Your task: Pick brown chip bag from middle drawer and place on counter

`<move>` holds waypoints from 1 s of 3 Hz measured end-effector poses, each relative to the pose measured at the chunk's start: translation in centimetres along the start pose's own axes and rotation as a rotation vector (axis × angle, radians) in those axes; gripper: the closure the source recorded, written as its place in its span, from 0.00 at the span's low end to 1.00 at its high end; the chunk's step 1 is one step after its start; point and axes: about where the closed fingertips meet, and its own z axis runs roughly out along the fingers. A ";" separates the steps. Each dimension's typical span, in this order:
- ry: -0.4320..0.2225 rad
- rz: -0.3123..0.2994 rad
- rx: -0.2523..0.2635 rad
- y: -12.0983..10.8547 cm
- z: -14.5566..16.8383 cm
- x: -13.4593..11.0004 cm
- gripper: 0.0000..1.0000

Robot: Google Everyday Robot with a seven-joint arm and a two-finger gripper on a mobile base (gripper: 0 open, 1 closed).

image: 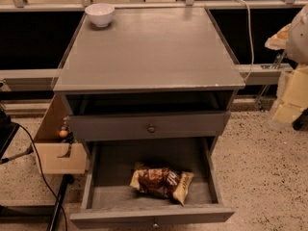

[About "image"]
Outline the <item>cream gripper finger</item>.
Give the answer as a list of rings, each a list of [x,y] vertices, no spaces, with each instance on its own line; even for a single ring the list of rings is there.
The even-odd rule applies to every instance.
[[[300,66],[282,75],[285,80],[273,119],[292,124],[308,109],[308,66]]]
[[[265,46],[271,50],[285,49],[290,27],[291,25],[287,24],[281,28],[276,34],[267,39]]]

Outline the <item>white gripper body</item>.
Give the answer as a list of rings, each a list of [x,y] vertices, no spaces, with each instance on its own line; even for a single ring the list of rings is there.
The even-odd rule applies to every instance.
[[[308,5],[294,17],[286,42],[287,56],[298,64],[308,64]]]

